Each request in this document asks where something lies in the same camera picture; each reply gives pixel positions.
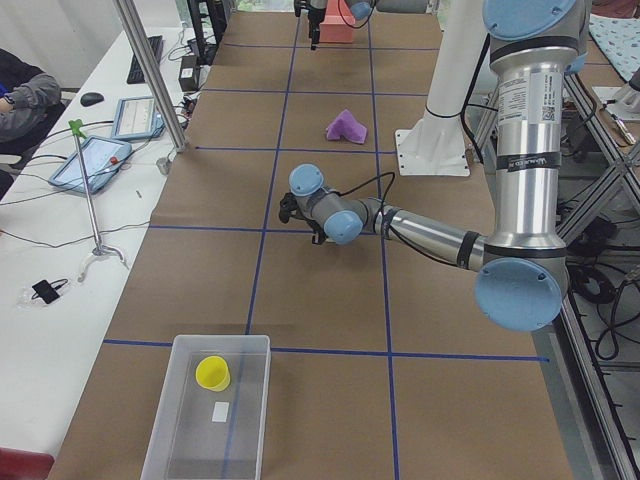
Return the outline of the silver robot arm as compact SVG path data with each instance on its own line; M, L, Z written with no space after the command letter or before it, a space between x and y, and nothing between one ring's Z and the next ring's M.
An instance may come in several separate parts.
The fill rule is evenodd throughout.
M363 28L370 20L373 12L378 10L384 13L398 14L425 14L435 13L439 7L439 1L343 1L336 2L338 16L341 24L351 30ZM321 25L326 20L328 1L299 1L293 2L294 14L300 18L302 12L307 14L308 37L311 50L316 50L322 42Z
M312 164L296 167L280 203L314 241L347 244L364 231L476 273L475 298L494 323L533 331L559 314L568 287L566 247L556 232L564 78L586 55L587 1L486 1L482 58L498 78L495 228L464 231L388 204L350 200Z

